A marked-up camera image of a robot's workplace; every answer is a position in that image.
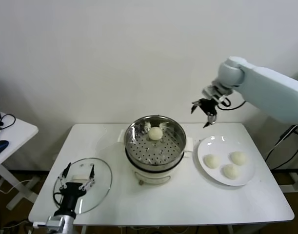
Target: robotic arm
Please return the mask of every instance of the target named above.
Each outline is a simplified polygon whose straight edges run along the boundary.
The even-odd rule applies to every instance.
[[[229,57],[220,65],[217,78],[202,91],[206,98],[192,102],[191,113],[200,107],[207,115],[204,127],[214,124],[216,106],[233,90],[272,118],[298,125],[298,81],[239,57]]]

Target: glass pot lid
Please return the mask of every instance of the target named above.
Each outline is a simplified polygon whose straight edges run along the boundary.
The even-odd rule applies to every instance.
[[[95,184],[87,191],[87,193],[80,197],[77,201],[75,213],[83,214],[93,208],[97,207],[105,197],[108,195],[112,185],[112,171],[110,166],[100,158],[83,158],[71,164],[71,167],[66,176],[65,182],[79,182],[85,183],[90,175],[92,167],[94,166]],[[59,194],[59,188],[62,183],[57,178],[53,189],[53,197],[55,205],[59,207],[62,196]]]

